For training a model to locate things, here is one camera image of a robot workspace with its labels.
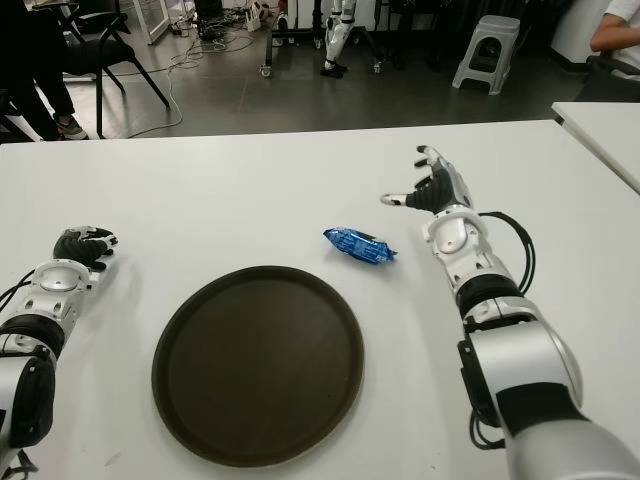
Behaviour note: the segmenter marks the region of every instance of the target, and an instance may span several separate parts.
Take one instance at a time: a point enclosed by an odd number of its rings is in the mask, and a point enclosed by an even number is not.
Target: black cable
[[[480,437],[482,442],[478,441],[476,436]],[[491,441],[482,434],[482,431],[480,430],[480,417],[478,417],[474,410],[471,410],[471,415],[469,417],[469,437],[471,438],[471,443],[480,450],[497,450],[499,448],[504,448],[505,445],[504,439]]]
[[[7,470],[2,475],[2,480],[8,480],[9,478],[13,477],[16,473],[24,474],[24,477],[22,477],[21,480],[27,480],[29,478],[30,473],[35,473],[38,471],[38,467],[36,467],[31,462],[31,460],[27,456],[27,453],[24,450],[20,450],[18,452],[18,461],[20,462],[20,466],[14,467],[14,468],[11,468],[11,467],[7,468]]]
[[[520,238],[522,246],[524,247],[525,267],[524,273],[522,275],[522,280],[520,281],[520,285],[518,285],[518,288],[524,295],[529,290],[529,287],[531,287],[531,282],[533,282],[533,275],[536,271],[536,250],[533,246],[533,240],[531,239],[529,232],[527,232],[522,225],[520,225],[515,219],[513,219],[506,213],[484,212],[481,213],[480,216],[493,217],[502,220],[503,222],[509,224],[509,226],[515,230],[516,234]],[[504,439],[492,441],[484,436],[482,430],[480,429],[480,417],[474,410],[471,410],[471,415],[469,417],[469,437],[471,438],[471,443],[473,443],[473,445],[480,450],[496,450],[505,447]]]
[[[531,287],[531,283],[533,282],[533,275],[536,271],[536,250],[533,246],[533,240],[529,235],[529,232],[525,230],[525,228],[520,225],[515,219],[502,212],[484,212],[481,213],[482,217],[494,217],[502,220],[503,222],[509,224],[511,228],[513,228],[520,238],[522,242],[522,246],[524,247],[525,253],[525,268],[524,274],[522,275],[522,280],[520,281],[520,285],[518,288],[522,292],[522,294],[526,294],[529,288]]]
[[[2,302],[4,300],[4,303],[2,305],[0,305],[0,312],[2,312],[2,310],[5,309],[5,307],[9,304],[9,302],[11,301],[11,299],[13,298],[13,296],[16,294],[16,292],[19,289],[21,289],[22,287],[26,287],[27,285],[31,284],[31,282],[27,282],[26,280],[31,275],[33,275],[34,272],[35,272],[35,270],[31,270],[24,277],[22,277],[18,281],[18,283],[16,283],[13,287],[9,288],[6,292],[4,292],[2,295],[0,295],[0,302]]]

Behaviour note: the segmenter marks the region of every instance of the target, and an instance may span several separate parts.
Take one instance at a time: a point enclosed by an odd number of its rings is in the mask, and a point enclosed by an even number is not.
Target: blue snack package
[[[383,240],[351,228],[330,228],[324,231],[324,236],[341,252],[372,265],[393,262],[393,256],[398,253]]]

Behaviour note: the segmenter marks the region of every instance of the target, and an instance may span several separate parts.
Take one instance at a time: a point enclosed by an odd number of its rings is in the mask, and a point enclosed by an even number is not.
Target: robot leg
[[[331,35],[331,41],[327,42],[327,58],[324,62],[324,68],[320,72],[323,75],[340,78],[342,73],[347,69],[339,66],[336,63],[336,59],[340,56],[344,44],[349,38],[349,32],[353,28],[355,22],[354,14],[356,10],[355,0],[343,0],[342,1],[342,15],[340,16],[340,23],[333,25],[333,32]]]
[[[327,48],[333,39],[335,28],[340,24],[340,15],[342,15],[342,0],[333,0],[331,5],[331,16],[327,18],[327,30],[324,37],[324,44]]]

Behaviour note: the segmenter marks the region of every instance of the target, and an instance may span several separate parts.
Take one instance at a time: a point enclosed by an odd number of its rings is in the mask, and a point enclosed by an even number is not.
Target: dark brown tray
[[[333,288],[301,270],[253,267],[180,307],[158,342],[152,386],[186,448],[259,467],[327,436],[353,404],[363,364],[360,328]]]

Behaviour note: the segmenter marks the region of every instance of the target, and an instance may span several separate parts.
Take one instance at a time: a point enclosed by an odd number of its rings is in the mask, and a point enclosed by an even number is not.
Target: person's leg
[[[53,108],[53,119],[58,131],[69,140],[85,140],[89,138],[87,132],[78,124],[73,113],[73,102],[69,91],[62,81],[62,73],[55,70],[38,69],[34,73],[38,86]]]
[[[62,72],[50,69],[37,69],[33,76],[56,117],[70,117],[75,113],[71,96],[62,80]]]
[[[73,102],[62,80],[68,47],[58,21],[52,12],[42,10],[29,14],[29,24],[39,41],[39,47],[32,52],[30,69],[54,110],[53,117],[58,130],[65,138],[83,140],[88,136],[73,118]]]
[[[61,138],[58,126],[42,103],[32,78],[12,78],[9,93],[24,119],[38,135],[47,141]]]

